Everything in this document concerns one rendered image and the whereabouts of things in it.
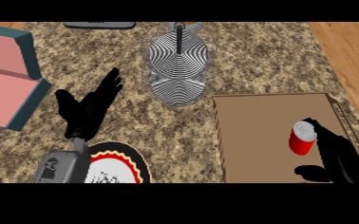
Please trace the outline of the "brown tray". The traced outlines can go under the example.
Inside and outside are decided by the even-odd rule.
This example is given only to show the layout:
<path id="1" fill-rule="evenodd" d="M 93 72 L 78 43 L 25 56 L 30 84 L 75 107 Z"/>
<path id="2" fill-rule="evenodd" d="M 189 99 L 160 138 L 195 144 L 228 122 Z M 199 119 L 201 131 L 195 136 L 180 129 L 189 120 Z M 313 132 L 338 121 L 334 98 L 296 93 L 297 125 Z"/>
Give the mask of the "brown tray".
<path id="1" fill-rule="evenodd" d="M 321 165 L 318 149 L 298 156 L 290 149 L 297 121 L 312 118 L 346 134 L 337 101 L 325 93 L 216 95 L 213 97 L 225 181 L 301 183 L 300 165 Z"/>

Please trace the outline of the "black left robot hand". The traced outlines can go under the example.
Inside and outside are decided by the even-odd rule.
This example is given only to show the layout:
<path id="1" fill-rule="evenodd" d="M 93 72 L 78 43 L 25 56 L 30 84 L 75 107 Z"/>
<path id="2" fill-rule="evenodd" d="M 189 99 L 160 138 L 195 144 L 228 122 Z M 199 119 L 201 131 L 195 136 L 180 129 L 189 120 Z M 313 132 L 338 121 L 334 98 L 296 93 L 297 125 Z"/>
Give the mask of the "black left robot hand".
<path id="1" fill-rule="evenodd" d="M 65 138 L 90 140 L 100 127 L 106 110 L 123 89 L 120 70 L 114 67 L 93 92 L 78 101 L 65 89 L 55 92 L 59 115 L 68 122 Z"/>

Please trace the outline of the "dark grey flat appliance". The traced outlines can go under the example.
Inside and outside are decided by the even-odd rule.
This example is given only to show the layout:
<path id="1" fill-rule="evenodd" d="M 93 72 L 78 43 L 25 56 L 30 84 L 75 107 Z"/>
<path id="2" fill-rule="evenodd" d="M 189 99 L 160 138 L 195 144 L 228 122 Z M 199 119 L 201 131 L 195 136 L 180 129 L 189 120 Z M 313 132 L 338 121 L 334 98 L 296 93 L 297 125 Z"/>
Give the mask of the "dark grey flat appliance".
<path id="1" fill-rule="evenodd" d="M 67 28 L 87 29 L 130 29 L 134 28 L 136 22 L 65 22 Z"/>

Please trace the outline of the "black red white plate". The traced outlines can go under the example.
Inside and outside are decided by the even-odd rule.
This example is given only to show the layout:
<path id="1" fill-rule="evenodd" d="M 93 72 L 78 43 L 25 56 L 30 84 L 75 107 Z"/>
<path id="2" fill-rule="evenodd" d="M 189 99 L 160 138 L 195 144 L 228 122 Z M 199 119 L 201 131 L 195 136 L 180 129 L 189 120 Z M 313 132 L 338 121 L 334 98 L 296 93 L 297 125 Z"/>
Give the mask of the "black red white plate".
<path id="1" fill-rule="evenodd" d="M 90 168 L 86 183 L 149 183 L 151 171 L 137 150 L 117 141 L 89 147 Z"/>

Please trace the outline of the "pink teal open box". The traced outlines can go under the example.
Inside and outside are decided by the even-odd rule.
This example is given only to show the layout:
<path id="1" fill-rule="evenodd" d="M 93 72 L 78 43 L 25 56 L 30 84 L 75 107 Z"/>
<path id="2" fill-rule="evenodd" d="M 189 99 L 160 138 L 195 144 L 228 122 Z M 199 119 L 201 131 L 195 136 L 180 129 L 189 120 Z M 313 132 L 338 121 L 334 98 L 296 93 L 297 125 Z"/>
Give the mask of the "pink teal open box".
<path id="1" fill-rule="evenodd" d="M 41 77 L 33 34 L 0 27 L 0 127 L 22 130 L 50 86 Z"/>

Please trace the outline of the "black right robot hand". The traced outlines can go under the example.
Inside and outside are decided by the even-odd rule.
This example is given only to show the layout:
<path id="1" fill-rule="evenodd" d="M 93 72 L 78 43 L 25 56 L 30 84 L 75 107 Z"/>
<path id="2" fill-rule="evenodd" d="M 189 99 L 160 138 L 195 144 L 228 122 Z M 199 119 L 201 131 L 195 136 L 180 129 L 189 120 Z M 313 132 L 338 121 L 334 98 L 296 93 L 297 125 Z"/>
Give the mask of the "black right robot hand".
<path id="1" fill-rule="evenodd" d="M 332 133 L 312 118 L 304 121 L 318 133 L 322 165 L 298 165 L 294 173 L 309 181 L 359 184 L 359 153 L 350 140 Z"/>

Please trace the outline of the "red can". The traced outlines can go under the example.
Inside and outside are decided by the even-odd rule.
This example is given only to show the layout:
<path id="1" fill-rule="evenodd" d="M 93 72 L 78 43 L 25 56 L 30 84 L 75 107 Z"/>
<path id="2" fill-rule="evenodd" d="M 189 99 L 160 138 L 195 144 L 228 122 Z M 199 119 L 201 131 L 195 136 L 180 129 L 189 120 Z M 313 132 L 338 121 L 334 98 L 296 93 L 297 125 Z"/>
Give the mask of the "red can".
<path id="1" fill-rule="evenodd" d="M 290 131 L 290 149 L 298 156 L 304 156 L 318 139 L 313 125 L 306 121 L 298 121 Z"/>

